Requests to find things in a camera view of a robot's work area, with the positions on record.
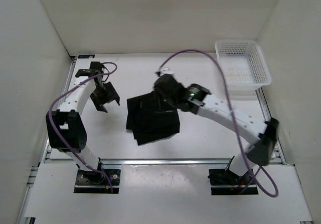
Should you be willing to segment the black shorts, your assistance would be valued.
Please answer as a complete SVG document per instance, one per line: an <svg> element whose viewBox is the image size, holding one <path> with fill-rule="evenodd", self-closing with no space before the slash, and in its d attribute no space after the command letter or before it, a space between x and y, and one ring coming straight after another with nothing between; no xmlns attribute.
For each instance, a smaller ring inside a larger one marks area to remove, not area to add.
<svg viewBox="0 0 321 224"><path fill-rule="evenodd" d="M127 111L126 129L139 146L180 132L177 109L161 101L154 91L127 99Z"/></svg>

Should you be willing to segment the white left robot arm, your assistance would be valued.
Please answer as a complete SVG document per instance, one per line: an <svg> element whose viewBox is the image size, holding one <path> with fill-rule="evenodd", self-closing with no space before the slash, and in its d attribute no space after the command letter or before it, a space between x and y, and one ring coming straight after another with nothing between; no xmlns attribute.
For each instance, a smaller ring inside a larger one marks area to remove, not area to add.
<svg viewBox="0 0 321 224"><path fill-rule="evenodd" d="M80 170L88 171L87 176L94 184L103 182L105 171L100 167L100 159L87 146L87 133L81 116L89 99L96 110L103 113L107 113L105 104L113 101L120 104L112 83L103 79L113 73L100 62L94 62L88 69L79 69L74 86L54 100L46 114L51 148L71 157Z"/></svg>

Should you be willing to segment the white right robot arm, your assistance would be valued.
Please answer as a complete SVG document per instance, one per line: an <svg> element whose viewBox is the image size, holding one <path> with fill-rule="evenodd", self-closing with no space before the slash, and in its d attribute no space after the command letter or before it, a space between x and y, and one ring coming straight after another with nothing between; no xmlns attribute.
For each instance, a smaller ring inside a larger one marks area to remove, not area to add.
<svg viewBox="0 0 321 224"><path fill-rule="evenodd" d="M269 164L276 144L278 120L264 121L239 110L231 110L226 102L220 101L208 89L198 84L185 88L181 83L155 83L154 90L164 102L181 111L219 123L248 143L243 152L230 161L225 171L228 182L236 184L249 168Z"/></svg>

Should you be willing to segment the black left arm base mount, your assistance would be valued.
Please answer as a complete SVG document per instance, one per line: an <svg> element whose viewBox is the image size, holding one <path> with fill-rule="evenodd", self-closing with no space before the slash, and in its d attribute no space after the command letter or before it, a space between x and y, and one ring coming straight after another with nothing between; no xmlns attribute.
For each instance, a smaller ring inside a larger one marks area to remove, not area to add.
<svg viewBox="0 0 321 224"><path fill-rule="evenodd" d="M119 194L121 170L104 169L104 172L109 177L112 188L104 175L78 169L74 193Z"/></svg>

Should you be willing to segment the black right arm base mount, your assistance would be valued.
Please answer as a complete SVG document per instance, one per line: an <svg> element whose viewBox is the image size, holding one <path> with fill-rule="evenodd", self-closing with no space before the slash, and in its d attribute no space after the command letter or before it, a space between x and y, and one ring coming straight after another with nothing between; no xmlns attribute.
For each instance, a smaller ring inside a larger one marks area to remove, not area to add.
<svg viewBox="0 0 321 224"><path fill-rule="evenodd" d="M229 170L231 160L224 169L209 169L211 195L257 195L258 188L252 175L246 171L243 176L238 176Z"/></svg>

